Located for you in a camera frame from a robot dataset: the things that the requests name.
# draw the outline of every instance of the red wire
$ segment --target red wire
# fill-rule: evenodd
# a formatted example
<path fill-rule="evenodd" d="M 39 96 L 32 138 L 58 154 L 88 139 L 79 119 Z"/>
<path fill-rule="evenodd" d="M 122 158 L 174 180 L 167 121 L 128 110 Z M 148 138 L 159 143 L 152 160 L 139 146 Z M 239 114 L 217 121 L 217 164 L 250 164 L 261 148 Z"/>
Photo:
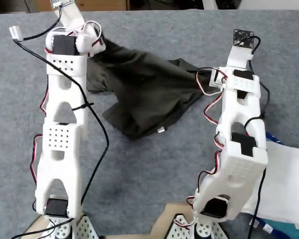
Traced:
<path fill-rule="evenodd" d="M 195 199 L 195 196 L 188 196 L 186 198 L 186 202 L 191 206 L 191 208 L 193 208 L 193 204 L 191 202 L 189 202 L 188 199 Z"/>
<path fill-rule="evenodd" d="M 198 183 L 197 183 L 197 189 L 198 189 L 198 192 L 199 192 L 199 184 L 200 184 L 200 178 L 201 178 L 201 175 L 202 175 L 203 173 L 207 173 L 207 174 L 209 174 L 209 175 L 213 175 L 213 174 L 217 173 L 217 170 L 218 170 L 218 164 L 219 164 L 218 160 L 219 160 L 219 155 L 220 155 L 220 153 L 221 153 L 221 151 L 217 151 L 217 152 L 215 152 L 215 169 L 214 169 L 213 172 L 204 170 L 204 171 L 201 171 L 201 172 L 199 173 L 199 175 L 198 175 Z"/>
<path fill-rule="evenodd" d="M 48 94 L 49 94 L 49 79 L 47 79 L 45 95 L 44 95 L 44 97 L 42 99 L 42 102 L 40 104 L 40 109 L 42 110 L 42 112 L 44 113 L 45 116 L 46 116 L 46 110 L 45 110 L 45 108 L 43 108 L 43 106 L 46 102 Z M 30 171 L 31 171 L 31 174 L 32 174 L 32 177 L 33 177 L 33 180 L 34 180 L 35 184 L 36 184 L 36 175 L 35 175 L 35 171 L 34 171 L 34 168 L 33 168 L 33 164 L 34 164 L 35 158 L 36 158 L 36 146 L 37 146 L 36 139 L 39 138 L 39 137 L 42 137 L 42 134 L 37 134 L 33 138 L 32 159 L 31 159 L 31 163 L 30 163 Z"/>
<path fill-rule="evenodd" d="M 42 137 L 42 134 L 37 134 L 36 136 L 34 136 L 33 138 L 33 148 L 32 148 L 32 160 L 30 163 L 30 171 L 34 180 L 34 183 L 36 184 L 36 175 L 35 175 L 35 171 L 33 168 L 33 164 L 35 162 L 35 158 L 36 158 L 36 139 Z"/>
<path fill-rule="evenodd" d="M 174 219 L 173 221 L 174 221 L 174 223 L 175 223 L 176 225 L 178 225 L 178 226 L 181 227 L 181 228 L 185 228 L 186 230 L 189 230 L 189 227 L 195 223 L 195 221 L 193 221 L 193 222 L 190 223 L 190 224 L 182 224 L 182 223 L 180 223 L 180 222 L 179 222 L 178 220 L 176 220 L 176 219 Z"/>
<path fill-rule="evenodd" d="M 49 79 L 47 79 L 46 88 L 45 88 L 45 95 L 44 95 L 44 97 L 42 99 L 42 102 L 40 104 L 40 109 L 42 110 L 42 112 L 44 113 L 45 116 L 46 116 L 46 110 L 45 110 L 45 108 L 43 108 L 43 105 L 46 102 L 48 94 L 49 94 Z"/>
<path fill-rule="evenodd" d="M 217 136 L 219 135 L 219 132 L 217 133 L 217 134 L 215 134 L 215 136 L 214 136 L 214 142 L 215 142 L 215 144 L 217 144 L 217 146 L 219 146 L 220 148 L 224 148 L 225 147 L 225 145 L 223 145 L 222 143 L 220 143 L 218 140 L 217 140 Z"/>
<path fill-rule="evenodd" d="M 50 51 L 48 48 L 45 48 L 45 51 L 46 51 L 47 53 L 49 53 L 49 54 L 52 54 L 52 53 L 53 53 L 53 51 Z"/>
<path fill-rule="evenodd" d="M 208 119 L 208 121 L 210 121 L 211 123 L 215 124 L 215 125 L 218 125 L 218 121 L 214 120 L 213 118 L 211 118 L 208 114 L 207 114 L 207 111 L 214 105 L 216 104 L 222 97 L 223 97 L 223 94 L 224 94 L 224 91 L 221 92 L 221 94 L 219 96 L 216 97 L 216 99 L 208 104 L 205 109 L 204 109 L 204 115 L 205 117 Z"/>

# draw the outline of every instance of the black wire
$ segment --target black wire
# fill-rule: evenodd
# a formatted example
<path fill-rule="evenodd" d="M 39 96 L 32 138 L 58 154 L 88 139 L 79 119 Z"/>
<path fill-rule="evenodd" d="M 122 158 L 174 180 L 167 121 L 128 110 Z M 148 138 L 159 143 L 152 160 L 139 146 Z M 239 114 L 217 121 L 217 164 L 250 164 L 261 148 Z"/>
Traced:
<path fill-rule="evenodd" d="M 258 47 L 260 46 L 260 43 L 261 43 L 261 38 L 258 36 L 248 36 L 248 37 L 242 39 L 241 41 L 237 42 L 235 44 L 235 46 L 239 46 L 241 43 L 247 41 L 248 39 L 257 39 L 258 40 L 257 45 L 254 47 L 254 49 L 251 52 L 251 54 L 254 55 L 255 51 L 258 49 Z"/>
<path fill-rule="evenodd" d="M 51 219 L 49 219 L 49 221 L 55 226 L 55 223 L 54 223 Z M 52 233 L 54 233 L 54 231 L 55 231 L 55 228 L 54 228 L 54 229 L 52 230 L 52 232 L 50 232 L 48 235 L 43 236 L 43 237 L 39 237 L 39 238 L 37 238 L 37 239 L 47 238 L 48 236 L 52 235 Z"/>
<path fill-rule="evenodd" d="M 250 39 L 250 38 L 255 38 L 255 39 L 258 39 L 258 43 L 257 45 L 255 46 L 255 48 L 252 50 L 251 54 L 253 55 L 255 53 L 255 51 L 258 49 L 260 43 L 261 43 L 261 39 L 260 37 L 258 36 L 249 36 L 249 37 L 246 37 L 245 39 L 243 39 L 242 41 L 240 41 L 239 43 L 237 43 L 236 45 L 239 45 L 241 42 L 244 42 L 246 41 L 247 39 Z M 248 65 L 249 65 L 249 70 L 254 74 L 254 69 L 253 69 L 253 66 L 251 64 L 251 60 L 248 61 Z M 268 107 L 268 104 L 270 102 L 270 90 L 265 86 L 264 83 L 262 83 L 261 81 L 259 81 L 259 84 L 267 91 L 267 101 L 266 101 L 266 104 L 265 106 L 263 107 L 263 109 L 261 110 L 260 112 L 260 115 L 257 116 L 257 117 L 252 117 L 250 119 L 248 119 L 244 125 L 244 128 L 246 130 L 246 127 L 247 125 L 250 123 L 250 121 L 252 120 L 257 120 L 257 119 L 261 119 L 263 120 L 265 118 L 265 113 L 266 113 L 266 110 L 267 110 L 267 107 Z M 247 239 L 250 239 L 251 238 L 251 234 L 253 232 L 253 228 L 254 228 L 254 224 L 255 224 L 255 220 L 256 220 L 256 217 L 257 217 L 257 213 L 258 213 L 258 208 L 259 208 L 259 204 L 260 204 L 260 195 L 261 195 L 261 189 L 263 187 L 263 183 L 264 183 L 264 180 L 265 180 L 265 176 L 266 176 L 266 169 L 264 170 L 263 172 L 263 176 L 261 178 L 261 181 L 260 181 L 260 184 L 259 184 L 259 188 L 258 188 L 258 198 L 257 198 L 257 203 L 256 203 L 256 208 L 255 208 L 255 212 L 254 212 L 254 215 L 253 215 L 253 218 L 252 218 L 252 221 L 251 221 L 251 224 L 250 224 L 250 227 L 249 227 L 249 232 L 248 232 L 248 236 L 247 236 Z"/>
<path fill-rule="evenodd" d="M 52 227 L 49 227 L 49 228 L 46 228 L 46 229 L 42 229 L 42 230 L 38 230 L 38 231 L 33 231 L 33 232 L 28 232 L 28 233 L 22 233 L 22 234 L 19 234 L 19 235 L 16 235 L 16 236 L 13 236 L 11 237 L 11 239 L 17 239 L 17 238 L 20 238 L 20 237 L 24 237 L 24 236 L 28 236 L 28 235 L 33 235 L 33 234 L 37 234 L 37 233 L 43 233 L 43 232 L 46 232 L 46 231 L 49 231 L 51 229 L 55 229 L 57 227 L 60 227 L 62 225 L 65 225 L 65 224 L 68 224 L 70 223 L 71 221 L 73 221 L 74 218 L 70 218 L 69 220 L 65 221 L 65 222 L 62 222 L 62 223 L 59 223 L 59 224 L 55 224 L 54 226 Z"/>
<path fill-rule="evenodd" d="M 38 58 L 39 60 L 45 62 L 46 64 L 48 64 L 49 66 L 51 66 L 53 69 L 55 69 L 56 71 L 58 71 L 58 72 L 60 72 L 62 75 L 64 75 L 66 78 L 68 78 L 68 79 L 69 79 L 71 82 L 73 82 L 75 85 L 77 85 L 78 88 L 79 88 L 79 90 L 80 90 L 80 92 L 81 92 L 81 94 L 82 94 L 84 103 L 85 103 L 85 104 L 87 105 L 87 107 L 90 109 L 91 113 L 93 114 L 93 116 L 95 117 L 95 119 L 96 119 L 97 122 L 99 123 L 100 127 L 102 128 L 102 131 L 103 131 L 104 136 L 105 136 L 105 139 L 106 139 L 106 147 L 105 147 L 105 149 L 104 149 L 104 151 L 103 151 L 103 153 L 102 153 L 102 155 L 101 155 L 99 161 L 97 162 L 97 164 L 96 164 L 96 166 L 95 166 L 95 168 L 94 168 L 94 170 L 93 170 L 93 173 L 92 173 L 92 175 L 91 175 L 91 177 L 90 177 L 90 180 L 89 180 L 89 182 L 88 182 L 88 184 L 87 184 L 87 186 L 86 186 L 86 188 L 85 188 L 85 190 L 84 190 L 83 196 L 82 196 L 82 198 L 81 198 L 81 204 L 82 204 L 83 201 L 84 201 L 84 199 L 85 199 L 85 197 L 86 197 L 86 195 L 87 195 L 87 193 L 88 193 L 88 191 L 89 191 L 89 188 L 90 188 L 91 183 L 92 183 L 92 181 L 93 181 L 93 179 L 94 179 L 95 173 L 97 172 L 97 170 L 98 170 L 98 168 L 99 168 L 99 166 L 100 166 L 100 164 L 101 164 L 101 162 L 102 162 L 102 160 L 103 160 L 103 158 L 104 158 L 106 152 L 108 151 L 109 145 L 110 145 L 110 141 L 109 141 L 109 137 L 108 137 L 108 134 L 107 134 L 107 132 L 106 132 L 106 129 L 105 129 L 104 125 L 102 124 L 100 118 L 97 116 L 97 114 L 95 113 L 95 111 L 94 111 L 93 108 L 91 107 L 90 103 L 88 102 L 87 97 L 86 97 L 86 95 L 85 95 L 85 93 L 84 93 L 84 90 L 82 89 L 82 86 L 81 86 L 76 80 L 74 80 L 71 76 L 69 76 L 68 74 L 66 74 L 66 73 L 63 72 L 62 70 L 60 70 L 58 67 L 56 67 L 54 64 L 52 64 L 51 62 L 49 62 L 48 60 L 46 60 L 46 59 L 43 58 L 42 56 L 38 55 L 37 53 L 31 51 L 30 49 L 28 49 L 27 47 L 25 47 L 24 45 L 22 45 L 22 44 L 21 44 L 19 41 L 17 41 L 16 39 L 14 39 L 13 41 L 14 41 L 15 44 L 17 44 L 20 48 L 22 48 L 23 50 L 25 50 L 26 52 L 28 52 L 28 53 L 31 54 L 32 56 Z M 30 233 L 19 234 L 19 235 L 16 235 L 16 236 L 12 237 L 11 239 L 16 239 L 16 238 L 19 238 L 19 237 L 22 237 L 22 236 L 27 236 L 27 235 L 32 235 L 32 234 L 36 234 L 36 233 L 42 233 L 42 232 L 45 232 L 45 231 L 49 231 L 49 230 L 54 229 L 54 228 L 56 228 L 56 227 L 59 227 L 59 226 L 61 226 L 61 225 L 67 224 L 67 223 L 71 222 L 72 220 L 73 220 L 73 218 L 71 218 L 70 220 L 67 220 L 67 221 L 65 221 L 65 222 L 63 222 L 63 223 L 57 224 L 57 225 L 55 225 L 55 226 L 53 226 L 53 227 L 49 227 L 49 228 L 46 228 L 46 229 L 42 229 L 42 230 L 39 230 L 39 231 L 30 232 Z"/>
<path fill-rule="evenodd" d="M 28 12 L 31 13 L 30 8 L 29 8 L 29 5 L 28 5 L 28 3 L 26 2 L 26 0 L 24 0 L 24 3 L 25 3 L 26 8 L 28 9 Z"/>
<path fill-rule="evenodd" d="M 90 177 L 90 180 L 89 180 L 88 184 L 86 185 L 86 188 L 85 188 L 84 193 L 83 193 L 82 198 L 81 198 L 81 204 L 83 203 L 83 201 L 85 199 L 85 196 L 86 196 L 86 194 L 89 191 L 89 188 L 90 188 L 91 183 L 93 181 L 94 175 L 95 175 L 96 171 L 98 170 L 98 168 L 99 168 L 99 166 L 100 166 L 100 164 L 101 164 L 101 162 L 102 162 L 102 160 L 103 160 L 106 152 L 108 151 L 109 145 L 110 145 L 108 134 L 107 134 L 106 129 L 105 129 L 104 125 L 102 124 L 100 118 L 96 115 L 95 111 L 92 109 L 92 107 L 90 105 L 88 105 L 88 108 L 90 109 L 91 113 L 94 115 L 94 117 L 96 118 L 96 120 L 98 121 L 99 125 L 101 126 L 101 128 L 103 130 L 103 133 L 104 133 L 104 136 L 105 136 L 105 139 L 106 139 L 106 147 L 105 147 L 105 149 L 104 149 L 104 151 L 103 151 L 103 153 L 102 153 L 99 161 L 97 162 L 97 164 L 96 164 L 96 166 L 95 166 L 95 168 L 93 170 L 93 173 L 92 173 L 92 175 Z"/>
<path fill-rule="evenodd" d="M 264 172 L 263 172 L 263 176 L 262 176 L 262 178 L 261 178 L 260 185 L 259 185 L 259 188 L 258 188 L 258 199 L 257 199 L 257 204 L 256 204 L 256 208 L 255 208 L 255 213 L 254 213 L 253 219 L 252 219 L 251 224 L 250 224 L 250 227 L 249 227 L 249 232 L 248 232 L 247 239 L 250 239 L 251 234 L 252 234 L 252 232 L 253 232 L 254 223 L 255 223 L 255 220 L 256 220 L 256 217 L 257 217 L 257 212 L 258 212 L 258 208 L 259 208 L 259 204 L 260 204 L 261 188 L 263 187 L 263 183 L 264 183 L 264 180 L 265 180 L 265 176 L 266 176 L 266 169 L 265 169 Z"/>
<path fill-rule="evenodd" d="M 35 209 L 35 207 L 34 207 L 35 202 L 36 202 L 36 199 L 35 199 L 35 200 L 33 201 L 33 203 L 32 203 L 32 210 L 34 210 L 34 211 L 36 212 L 36 209 Z"/>
<path fill-rule="evenodd" d="M 23 39 L 23 41 L 29 41 L 29 40 L 32 40 L 32 39 L 36 39 L 38 37 L 41 37 L 41 36 L 47 34 L 50 30 L 52 30 L 53 28 L 55 28 L 55 26 L 59 23 L 59 21 L 61 19 L 61 15 L 62 15 L 62 10 L 60 8 L 59 9 L 59 17 L 58 17 L 58 19 L 48 29 L 46 29 L 45 31 L 43 31 L 43 32 L 41 32 L 41 33 L 39 33 L 37 35 L 25 37 Z"/>

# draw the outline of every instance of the cable tie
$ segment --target cable tie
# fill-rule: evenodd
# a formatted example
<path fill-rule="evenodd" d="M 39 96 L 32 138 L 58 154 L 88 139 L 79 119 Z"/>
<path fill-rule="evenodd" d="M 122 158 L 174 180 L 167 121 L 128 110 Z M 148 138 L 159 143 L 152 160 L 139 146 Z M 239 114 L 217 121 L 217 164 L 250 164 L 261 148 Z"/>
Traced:
<path fill-rule="evenodd" d="M 79 107 L 77 107 L 77 108 L 73 108 L 72 110 L 73 111 L 76 111 L 76 110 L 79 110 L 79 109 L 84 109 L 84 108 L 86 108 L 86 107 L 88 107 L 88 106 L 92 106 L 92 105 L 94 105 L 94 103 L 92 102 L 92 103 L 84 103 L 83 105 L 81 105 L 81 106 L 79 106 Z"/>

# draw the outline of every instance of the white wire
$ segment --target white wire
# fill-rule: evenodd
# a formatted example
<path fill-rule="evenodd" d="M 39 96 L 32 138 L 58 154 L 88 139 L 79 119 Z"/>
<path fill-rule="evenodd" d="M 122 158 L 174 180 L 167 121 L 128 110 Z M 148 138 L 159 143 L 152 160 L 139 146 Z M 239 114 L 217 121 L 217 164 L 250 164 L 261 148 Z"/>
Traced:
<path fill-rule="evenodd" d="M 214 124 L 214 125 L 218 125 L 218 123 L 217 123 L 217 122 L 214 122 L 214 121 L 212 121 L 212 120 L 210 120 L 210 119 L 206 116 L 206 114 L 207 114 L 208 110 L 209 110 L 213 105 L 215 105 L 216 103 L 218 103 L 218 102 L 221 100 L 221 98 L 223 98 L 223 91 L 221 91 L 221 92 L 222 92 L 221 97 L 219 97 L 216 101 L 214 101 L 213 103 L 211 103 L 211 104 L 206 108 L 206 110 L 205 110 L 205 114 L 204 114 L 205 118 L 206 118 L 209 122 L 211 122 L 212 124 Z"/>
<path fill-rule="evenodd" d="M 94 41 L 94 42 L 96 42 L 96 41 L 98 41 L 98 40 L 101 38 L 101 36 L 102 36 L 102 27 L 101 27 L 101 25 L 100 25 L 97 21 L 87 21 L 87 22 L 83 25 L 82 30 L 84 30 L 84 29 L 85 29 L 85 26 L 86 26 L 87 24 L 89 24 L 89 23 L 94 23 L 94 24 L 96 24 L 96 25 L 99 27 L 99 35 L 98 35 L 98 37 L 96 38 L 96 40 Z"/>
<path fill-rule="evenodd" d="M 219 147 L 220 149 L 224 149 L 224 146 L 221 146 L 219 142 L 217 142 L 215 139 L 214 139 L 214 143 L 217 147 Z"/>
<path fill-rule="evenodd" d="M 198 74 L 196 74 L 196 82 L 198 83 L 198 86 L 199 86 L 199 88 L 201 89 L 201 91 L 202 91 L 202 93 L 203 93 L 204 95 L 207 95 L 207 96 L 214 96 L 214 95 L 217 95 L 217 94 L 219 94 L 219 93 L 222 93 L 222 91 L 217 91 L 217 92 L 214 92 L 214 93 L 207 93 L 207 92 L 205 92 L 205 91 L 204 91 L 204 88 L 202 87 L 202 85 L 201 85 L 200 82 L 199 82 Z"/>
<path fill-rule="evenodd" d="M 51 31 L 55 31 L 55 30 L 58 30 L 58 29 L 64 29 L 65 32 L 73 31 L 76 34 L 78 34 L 78 30 L 77 29 L 80 28 L 80 27 L 82 27 L 82 26 L 78 26 L 76 28 L 67 28 L 67 27 L 64 27 L 64 26 L 57 26 L 57 27 L 53 28 Z"/>

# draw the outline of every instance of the perforated hole pattern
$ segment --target perforated hole pattern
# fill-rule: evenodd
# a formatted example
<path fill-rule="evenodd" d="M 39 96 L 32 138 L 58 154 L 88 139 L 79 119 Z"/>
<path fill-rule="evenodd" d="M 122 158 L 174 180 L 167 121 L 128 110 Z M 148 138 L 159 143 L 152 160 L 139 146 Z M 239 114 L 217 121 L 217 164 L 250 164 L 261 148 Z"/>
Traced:
<path fill-rule="evenodd" d="M 99 239 L 90 220 L 83 217 L 77 226 L 76 236 L 78 239 Z"/>
<path fill-rule="evenodd" d="M 69 130 L 68 129 L 57 129 L 49 128 L 49 144 L 48 146 L 52 149 L 60 148 L 67 149 L 69 143 Z"/>
<path fill-rule="evenodd" d="M 212 231 L 214 232 L 215 239 L 227 239 L 224 231 L 221 229 L 218 223 L 212 224 Z"/>
<path fill-rule="evenodd" d="M 60 238 L 63 239 L 66 236 L 66 232 L 68 230 L 69 225 L 63 225 L 61 227 L 58 227 L 53 234 L 46 237 L 47 239 L 54 239 L 54 238 Z M 52 230 L 48 232 L 44 232 L 41 236 L 48 235 Z M 99 239 L 97 236 L 90 220 L 88 217 L 83 217 L 80 223 L 78 224 L 76 228 L 76 238 L 77 239 Z"/>
<path fill-rule="evenodd" d="M 181 224 L 187 224 L 183 215 L 178 215 L 176 220 L 178 220 Z M 190 239 L 189 230 L 173 224 L 166 239 Z"/>
<path fill-rule="evenodd" d="M 73 61 L 67 61 L 67 60 L 65 60 L 65 61 L 62 61 L 62 60 L 53 60 L 52 62 L 53 62 L 53 64 L 54 64 L 56 67 L 59 67 L 60 70 L 63 70 L 63 71 L 73 71 L 73 66 L 74 66 L 74 62 L 73 62 Z M 62 67 L 59 66 L 58 63 L 59 63 L 59 64 L 63 63 L 63 65 L 64 65 L 64 63 L 65 63 L 65 64 L 67 64 L 68 66 L 62 68 Z"/>
<path fill-rule="evenodd" d="M 251 81 L 251 80 L 235 78 L 235 87 L 240 89 L 240 90 L 245 90 L 245 91 L 248 91 L 248 92 L 254 92 L 255 82 Z"/>
<path fill-rule="evenodd" d="M 59 223 L 57 220 L 53 220 L 53 222 L 54 222 L 55 224 L 58 224 L 58 223 Z M 49 223 L 48 226 L 47 226 L 47 228 L 49 228 L 49 227 L 51 227 L 51 226 L 53 226 L 53 224 L 52 224 L 52 223 Z M 51 231 L 52 231 L 52 230 L 49 230 L 49 231 L 47 231 L 47 232 L 44 232 L 44 233 L 42 233 L 41 236 L 42 236 L 42 237 L 43 237 L 43 236 L 46 236 L 46 235 L 50 234 Z M 57 228 L 54 230 L 54 233 L 52 233 L 51 235 L 49 235 L 48 237 L 46 237 L 46 239 L 54 239 L 55 236 L 57 236 L 56 238 L 58 238 L 58 239 L 64 239 L 64 238 L 66 238 L 66 237 L 68 236 L 67 233 L 69 233 L 68 225 L 59 226 L 59 227 L 57 227 Z"/>
<path fill-rule="evenodd" d="M 210 236 L 211 233 L 210 225 L 207 224 L 202 224 L 202 223 L 197 224 L 196 230 L 197 233 L 203 238 Z"/>

